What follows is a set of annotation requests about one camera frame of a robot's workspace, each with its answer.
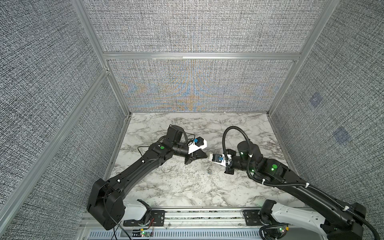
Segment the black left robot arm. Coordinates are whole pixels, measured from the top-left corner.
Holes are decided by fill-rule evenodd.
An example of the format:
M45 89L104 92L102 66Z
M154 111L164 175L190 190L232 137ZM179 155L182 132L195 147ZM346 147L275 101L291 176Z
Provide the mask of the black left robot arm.
M131 166L108 180L95 181L87 211L105 230L111 230L124 221L131 220L144 226L149 224L152 208L143 200L126 205L124 199L146 175L173 156L183 157L186 165L194 160L207 158L203 150L208 146L208 142L202 137L193 136L190 139L188 136L189 133L183 128L169 125L167 134L151 144Z

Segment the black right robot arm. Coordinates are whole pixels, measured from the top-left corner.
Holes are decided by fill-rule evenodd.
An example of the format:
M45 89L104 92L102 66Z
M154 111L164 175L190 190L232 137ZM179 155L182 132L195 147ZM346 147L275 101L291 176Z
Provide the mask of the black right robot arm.
M284 237L289 226L312 231L327 240L361 240L364 226L369 225L364 206L328 195L283 163L265 158L252 142L239 143L237 151L225 149L224 154L212 157L212 162L224 166L226 174L245 171L256 183L286 192L311 208L300 210L266 200L258 213L263 240Z

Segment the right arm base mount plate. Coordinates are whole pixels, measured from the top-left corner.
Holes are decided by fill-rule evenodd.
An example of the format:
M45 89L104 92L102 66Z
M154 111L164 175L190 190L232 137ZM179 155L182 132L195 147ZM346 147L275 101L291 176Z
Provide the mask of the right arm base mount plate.
M275 220L271 214L264 213L260 209L243 210L242 214L247 226L268 226L281 224Z

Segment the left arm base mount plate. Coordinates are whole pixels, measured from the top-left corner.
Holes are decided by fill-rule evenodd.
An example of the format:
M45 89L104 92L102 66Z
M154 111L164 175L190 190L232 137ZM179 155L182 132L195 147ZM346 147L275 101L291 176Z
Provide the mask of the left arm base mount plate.
M155 227L163 227L165 221L164 210L152 210L150 214L145 214L140 220L124 220L124 227L144 227L148 228L152 223Z

